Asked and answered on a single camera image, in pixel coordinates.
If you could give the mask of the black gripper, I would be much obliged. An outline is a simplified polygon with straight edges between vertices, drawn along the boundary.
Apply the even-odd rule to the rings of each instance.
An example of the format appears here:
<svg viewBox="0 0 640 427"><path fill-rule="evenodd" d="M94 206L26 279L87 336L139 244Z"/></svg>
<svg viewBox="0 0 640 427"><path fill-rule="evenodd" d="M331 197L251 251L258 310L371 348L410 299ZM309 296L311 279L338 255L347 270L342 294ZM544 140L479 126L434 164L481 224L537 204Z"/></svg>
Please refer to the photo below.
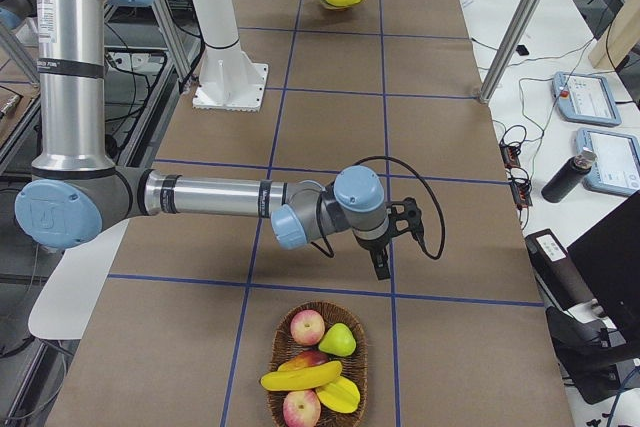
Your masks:
<svg viewBox="0 0 640 427"><path fill-rule="evenodd" d="M360 247L369 251L375 275L379 281L391 278L387 245L387 232L355 230L355 239Z"/></svg>

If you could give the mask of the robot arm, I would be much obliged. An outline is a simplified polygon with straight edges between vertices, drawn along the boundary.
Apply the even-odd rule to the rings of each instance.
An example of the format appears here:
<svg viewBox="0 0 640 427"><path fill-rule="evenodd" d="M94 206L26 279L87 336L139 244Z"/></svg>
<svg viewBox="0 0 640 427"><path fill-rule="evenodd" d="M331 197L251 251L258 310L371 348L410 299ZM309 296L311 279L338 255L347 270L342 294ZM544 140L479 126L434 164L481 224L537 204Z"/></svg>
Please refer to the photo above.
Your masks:
<svg viewBox="0 0 640 427"><path fill-rule="evenodd" d="M295 249L351 231L389 277L391 227L378 175L350 166L326 186L310 182L189 178L117 166L105 150L104 7L108 0L36 0L42 151L17 195L20 227L69 249L118 222L158 213L259 217Z"/></svg>

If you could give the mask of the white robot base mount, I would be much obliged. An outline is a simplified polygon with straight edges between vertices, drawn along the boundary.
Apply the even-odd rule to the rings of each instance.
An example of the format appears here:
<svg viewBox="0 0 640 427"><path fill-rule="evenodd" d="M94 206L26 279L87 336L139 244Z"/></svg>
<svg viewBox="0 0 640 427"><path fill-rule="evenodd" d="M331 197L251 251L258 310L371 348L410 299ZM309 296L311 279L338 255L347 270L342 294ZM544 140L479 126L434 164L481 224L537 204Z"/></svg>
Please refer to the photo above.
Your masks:
<svg viewBox="0 0 640 427"><path fill-rule="evenodd" d="M257 112L269 67L244 52L232 0L192 0L205 51L193 106Z"/></svg>

